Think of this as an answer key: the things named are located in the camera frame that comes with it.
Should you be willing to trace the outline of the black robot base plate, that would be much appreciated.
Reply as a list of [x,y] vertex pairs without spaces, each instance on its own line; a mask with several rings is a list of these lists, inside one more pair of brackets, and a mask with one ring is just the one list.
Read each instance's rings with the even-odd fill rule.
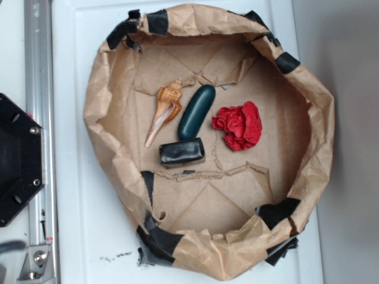
[[1,227],[44,186],[42,128],[1,94]]

